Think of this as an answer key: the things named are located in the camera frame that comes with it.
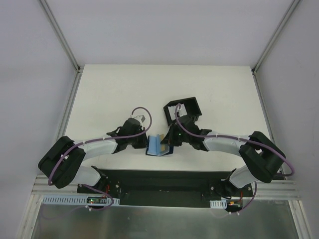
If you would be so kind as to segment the gold credit card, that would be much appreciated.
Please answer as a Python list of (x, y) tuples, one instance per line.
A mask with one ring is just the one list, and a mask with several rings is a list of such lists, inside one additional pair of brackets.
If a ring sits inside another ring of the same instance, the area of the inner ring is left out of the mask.
[(162, 143), (162, 141), (165, 138), (165, 135), (161, 134), (159, 138), (160, 138), (160, 153), (165, 154), (169, 151), (169, 147), (166, 144)]

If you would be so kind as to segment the blue leather card holder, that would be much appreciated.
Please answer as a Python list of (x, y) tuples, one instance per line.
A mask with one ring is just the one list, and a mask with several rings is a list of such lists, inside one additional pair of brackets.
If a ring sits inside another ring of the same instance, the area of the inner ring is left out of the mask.
[(173, 154), (173, 147), (168, 147), (169, 151), (167, 153), (160, 153), (160, 134), (157, 134), (156, 136), (148, 136), (148, 147), (146, 149), (146, 155), (162, 157), (165, 155)]

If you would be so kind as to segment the black card tray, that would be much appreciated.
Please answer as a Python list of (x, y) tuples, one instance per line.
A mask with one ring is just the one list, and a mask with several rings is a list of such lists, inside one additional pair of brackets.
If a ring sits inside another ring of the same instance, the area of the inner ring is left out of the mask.
[(177, 108), (177, 116), (188, 115), (194, 122), (202, 115), (199, 104), (196, 97), (184, 98), (179, 100), (170, 101), (163, 107), (163, 111), (166, 117), (167, 125), (176, 122), (175, 109)]

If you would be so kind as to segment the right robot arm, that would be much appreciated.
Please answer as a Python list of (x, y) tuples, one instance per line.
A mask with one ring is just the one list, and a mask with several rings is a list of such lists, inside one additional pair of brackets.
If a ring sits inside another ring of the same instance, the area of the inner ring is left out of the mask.
[(224, 198), (238, 195), (244, 186), (256, 181), (270, 183), (285, 159), (284, 153), (260, 131), (244, 136), (220, 134), (200, 129), (189, 116), (182, 116), (171, 124), (161, 143), (173, 147), (188, 143), (196, 150), (241, 157), (245, 165), (214, 185), (215, 193)]

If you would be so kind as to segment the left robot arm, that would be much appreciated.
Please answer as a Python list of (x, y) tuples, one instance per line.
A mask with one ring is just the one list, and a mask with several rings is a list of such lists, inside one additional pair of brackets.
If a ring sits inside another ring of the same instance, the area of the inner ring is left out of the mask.
[(59, 138), (38, 163), (39, 170), (47, 176), (49, 183), (61, 189), (71, 183), (88, 184), (95, 194), (102, 193), (105, 181), (97, 169), (83, 167), (84, 160), (123, 151), (127, 146), (140, 149), (148, 145), (145, 117), (128, 118), (123, 126), (97, 139), (76, 143), (67, 136)]

